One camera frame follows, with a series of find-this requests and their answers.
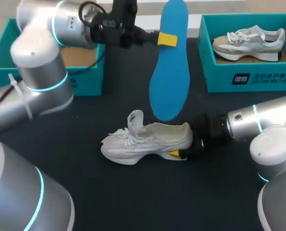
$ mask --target cable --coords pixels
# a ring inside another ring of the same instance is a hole
[[[78,14],[79,14],[79,18],[80,18],[81,22],[82,22],[85,26],[93,27],[93,24],[92,24],[92,23],[87,22],[87,21],[85,21],[85,20],[83,19],[83,9],[84,9],[84,7],[86,7],[86,6],[89,5],[89,4],[94,5],[94,6],[97,6],[100,10],[102,10],[103,13],[106,13],[106,11],[105,11],[105,9],[104,9],[102,6],[100,6],[99,4],[97,4],[97,3],[93,2],[93,1],[85,1],[85,2],[83,2],[83,3],[80,5],[80,7],[79,7],[79,13],[78,13]],[[92,67],[94,67],[95,65],[97,65],[97,63],[99,63],[100,60],[103,59],[104,55],[105,55],[105,51],[103,51],[103,53],[101,54],[101,56],[99,57],[99,59],[98,59],[97,61],[95,61],[95,62],[94,62],[93,64],[91,64],[90,66],[88,66],[86,69],[84,69],[84,70],[79,70],[79,71],[76,71],[76,72],[72,72],[72,73],[69,73],[69,74],[70,74],[70,75],[78,75],[78,74],[81,74],[81,73],[83,73],[83,72],[88,71],[89,69],[91,69]]]
[[[85,26],[88,26],[88,27],[93,27],[94,25],[90,22],[87,22],[83,19],[83,9],[84,7],[86,7],[87,5],[94,5],[94,6],[97,6],[100,10],[102,10],[103,13],[106,13],[105,9],[100,6],[99,4],[93,2],[93,1],[85,1],[83,2],[80,7],[79,7],[79,18],[81,20],[81,22],[85,25]]]
[[[0,97],[0,103],[6,98],[6,96],[14,89],[14,86],[11,85],[3,94],[2,96]]]

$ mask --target black table surface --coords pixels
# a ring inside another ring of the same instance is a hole
[[[145,124],[157,122],[148,91],[158,52],[149,45],[107,48],[101,97],[75,97],[66,110],[20,124],[1,134],[0,141],[69,191],[74,231],[262,231],[257,199],[263,184],[248,143],[230,143],[199,161],[149,155],[134,166],[101,154],[101,140],[126,127],[132,110],[144,112]],[[200,113],[214,116],[286,95],[208,94],[196,39],[188,40],[187,55],[188,98],[169,124],[192,123]]]

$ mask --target teal shoe box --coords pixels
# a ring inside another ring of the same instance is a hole
[[[203,15],[198,47],[208,92],[284,91],[286,63],[218,64],[211,41],[227,32],[258,25],[263,30],[286,31],[286,14],[210,14]]]
[[[20,35],[16,19],[10,18],[0,37],[0,87],[10,84],[8,74],[21,78],[18,69],[15,67],[10,54],[12,43]],[[94,53],[97,60],[105,50],[104,45],[98,45]],[[99,96],[102,92],[104,58],[88,71],[83,71],[87,66],[67,66],[68,77],[70,78],[75,96]],[[72,75],[74,72],[82,71],[80,74]]]

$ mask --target gray floor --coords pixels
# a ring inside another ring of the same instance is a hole
[[[83,2],[84,0],[72,0],[76,2]],[[0,0],[0,35],[3,28],[10,17],[15,17],[16,6],[20,0]],[[153,3],[144,3],[140,6],[140,15],[161,15],[163,4],[155,3],[157,0],[150,0]],[[105,8],[109,9],[110,4],[105,4]],[[193,3],[188,3],[189,13],[202,14],[202,13],[241,13],[249,12],[245,0],[197,0]]]

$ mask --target robotic arm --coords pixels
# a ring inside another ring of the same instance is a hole
[[[110,13],[98,7],[90,2],[21,1],[17,24],[22,33],[11,56],[23,81],[9,75],[11,86],[0,88],[0,132],[72,102],[60,47],[157,45],[159,34],[134,26],[136,0],[115,0]],[[74,219],[67,190],[0,142],[0,231],[71,231]]]
[[[286,96],[197,120],[205,145],[251,141],[258,175],[267,182],[258,198],[265,231],[286,231]]]
[[[136,0],[115,0],[110,13],[94,2],[22,0],[16,16],[22,33],[11,55],[23,81],[0,88],[0,133],[72,102],[60,47],[157,45],[159,33],[135,26],[136,13]]]

